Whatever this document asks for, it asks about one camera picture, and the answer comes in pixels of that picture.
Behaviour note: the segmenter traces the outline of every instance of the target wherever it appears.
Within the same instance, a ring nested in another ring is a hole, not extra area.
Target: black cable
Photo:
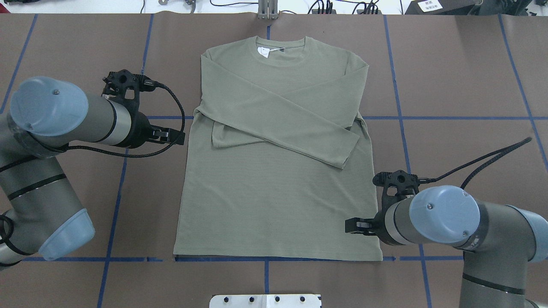
[[[307,12],[307,14],[310,14],[310,12],[312,12],[312,9],[314,8],[314,5],[316,5],[316,3],[318,3],[318,14],[319,14],[319,11],[320,11],[320,6],[319,6],[319,3],[322,2],[322,6],[323,6],[323,0],[316,0],[314,3],[312,3],[312,5],[310,6],[310,9],[309,11]]]
[[[5,243],[6,241],[9,240],[10,237],[12,237],[13,235],[13,229],[14,229],[14,224],[13,224],[13,220],[10,218],[10,217],[7,217],[6,215],[3,215],[3,214],[0,214],[0,223],[2,223],[2,228],[0,228],[0,236],[2,238],[0,238],[0,245]],[[8,224],[8,232],[4,233],[5,230],[4,230],[4,223],[7,223]]]
[[[170,142],[167,146],[165,146],[161,150],[158,150],[158,151],[153,152],[153,153],[148,153],[148,154],[131,155],[131,154],[125,154],[125,153],[116,153],[116,152],[106,151],[106,150],[103,150],[103,149],[97,149],[96,147],[90,147],[90,146],[84,146],[84,145],[69,146],[67,144],[67,145],[64,145],[60,148],[54,148],[54,147],[50,147],[48,145],[45,145],[45,144],[41,143],[40,141],[38,141],[36,139],[35,140],[40,145],[45,147],[47,150],[52,151],[52,152],[58,152],[58,153],[64,153],[68,150],[88,150],[88,151],[94,151],[94,152],[103,153],[103,154],[107,154],[107,155],[113,155],[113,156],[118,156],[118,157],[128,157],[128,158],[145,158],[145,157],[151,157],[151,156],[155,156],[155,155],[158,155],[160,153],[163,153],[163,152],[167,151],[167,149],[172,147],[177,142],[177,140],[181,136],[181,133],[185,130],[185,111],[182,108],[181,102],[179,101],[177,96],[175,96],[175,93],[173,93],[173,91],[171,91],[171,89],[169,89],[167,85],[165,85],[163,83],[160,83],[160,82],[156,82],[156,81],[154,83],[155,83],[156,87],[162,88],[162,89],[166,90],[167,92],[169,92],[169,94],[172,96],[172,98],[177,103],[177,106],[179,107],[179,110],[181,111],[181,116],[182,116],[181,131],[179,132],[177,137],[175,139],[173,139],[172,142]]]
[[[481,166],[477,167],[476,170],[474,170],[465,180],[464,182],[460,185],[460,188],[461,189],[464,189],[466,187],[466,185],[468,185],[468,183],[470,182],[470,180],[472,180],[472,178],[474,176],[476,176],[476,174],[478,174],[480,171],[482,171],[483,169],[485,169],[486,167],[488,167],[490,164],[498,161],[499,159],[501,159],[503,156],[505,156],[506,154],[512,152],[513,150],[521,147],[522,145],[528,143],[531,141],[531,137],[528,137],[528,138],[525,138],[523,139],[522,141],[516,143],[516,144],[513,144],[509,147],[506,148],[506,150],[503,150],[502,152],[500,152],[499,154],[497,154],[495,157],[491,158],[490,160],[486,161],[485,163],[481,164]]]
[[[363,10],[364,10],[364,11],[366,10],[366,8],[367,8],[367,3],[363,2],[363,1],[362,1],[362,2],[358,2],[358,4],[356,4],[356,6],[354,7],[354,10],[352,10],[352,15],[354,15],[354,13],[356,12],[356,9],[358,8],[358,6],[359,6],[360,4],[363,4]]]
[[[23,164],[23,163],[26,163],[26,162],[29,162],[29,161],[33,161],[33,160],[35,160],[35,159],[38,159],[38,157],[35,157],[35,156],[27,156],[27,157],[22,158],[22,159],[20,159],[20,160],[18,160],[18,161],[15,161],[15,162],[13,162],[13,163],[11,163],[11,164],[7,164],[7,165],[5,165],[5,166],[3,166],[3,167],[0,167],[0,173],[1,173],[1,172],[4,172],[4,171],[6,171],[6,170],[8,170],[9,168],[13,168],[13,167],[15,167],[15,166],[17,166],[17,165],[20,165],[20,164]]]
[[[228,7],[230,5],[235,5],[235,4],[259,4],[259,2],[234,2],[234,3],[229,3],[229,4],[214,4],[212,2],[212,0],[209,0],[209,3],[211,3],[211,5],[213,5],[214,7]]]
[[[445,177],[447,177],[447,176],[449,176],[449,175],[451,175],[451,174],[453,174],[453,173],[455,173],[455,172],[457,172],[457,171],[459,171],[459,170],[461,170],[461,169],[463,169],[463,168],[466,168],[466,167],[468,167],[468,166],[470,166],[470,165],[472,165],[472,164],[475,164],[475,163],[477,163],[477,162],[479,162],[479,161],[482,161],[482,160],[486,159],[487,157],[491,157],[491,156],[493,156],[493,155],[496,155],[496,154],[499,154],[499,153],[501,153],[501,152],[504,152],[504,151],[506,151],[506,150],[512,148],[513,146],[515,146],[515,145],[517,145],[517,144],[519,144],[519,143],[521,143],[521,142],[524,142],[524,141],[525,141],[525,143],[531,141],[531,137],[525,138],[524,140],[522,140],[522,141],[520,141],[520,142],[518,142],[518,143],[516,143],[516,144],[510,145],[510,146],[507,146],[507,147],[503,147],[502,149],[498,149],[498,150],[493,151],[493,152],[491,152],[491,153],[485,154],[485,155],[483,155],[482,157],[478,157],[478,158],[474,159],[474,160],[471,161],[471,162],[467,162],[467,163],[465,163],[465,164],[463,164],[463,165],[461,165],[461,166],[458,166],[458,167],[456,167],[455,169],[453,169],[453,170],[451,170],[451,171],[449,171],[449,172],[447,172],[447,173],[445,173],[445,174],[443,174],[443,175],[438,176],[437,178],[421,178],[421,179],[419,179],[419,183],[420,183],[420,184],[428,184],[428,183],[438,182],[439,180],[441,180],[441,179],[443,179],[443,178],[445,178]]]

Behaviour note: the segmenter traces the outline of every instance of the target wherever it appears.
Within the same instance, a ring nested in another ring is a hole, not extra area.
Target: white metal bracket
[[[259,19],[278,19],[278,0],[259,0]]]
[[[215,295],[209,308],[322,308],[318,294]]]

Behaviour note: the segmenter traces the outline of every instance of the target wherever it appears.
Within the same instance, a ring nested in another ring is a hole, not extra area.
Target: white label
[[[262,55],[263,57],[265,57],[265,58],[268,58],[268,57],[269,57],[270,48],[266,48],[266,47],[257,47],[257,51],[258,51],[259,54]]]
[[[443,9],[438,0],[427,0],[417,3],[423,12],[431,12],[439,9]]]

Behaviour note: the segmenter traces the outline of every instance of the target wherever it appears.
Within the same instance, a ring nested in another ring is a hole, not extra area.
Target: neckline
[[[273,65],[273,66],[293,66],[300,62],[303,62],[305,59],[308,58],[308,55],[310,53],[311,48],[311,42],[312,39],[308,36],[305,36],[304,38],[298,40],[298,41],[288,41],[288,42],[281,42],[281,41],[273,41],[270,39],[264,39],[259,36],[250,37],[248,39],[248,50],[251,52],[251,55],[262,64],[266,65]],[[264,56],[260,55],[257,52],[257,44],[270,46],[270,47],[301,47],[304,46],[304,49],[302,50],[302,53],[291,60],[276,60],[272,58],[265,58]]]

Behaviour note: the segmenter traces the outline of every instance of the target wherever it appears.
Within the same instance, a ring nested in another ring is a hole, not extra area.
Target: olive green shirt
[[[376,237],[344,228],[377,212],[368,67],[310,37],[208,49],[174,254],[382,260]]]

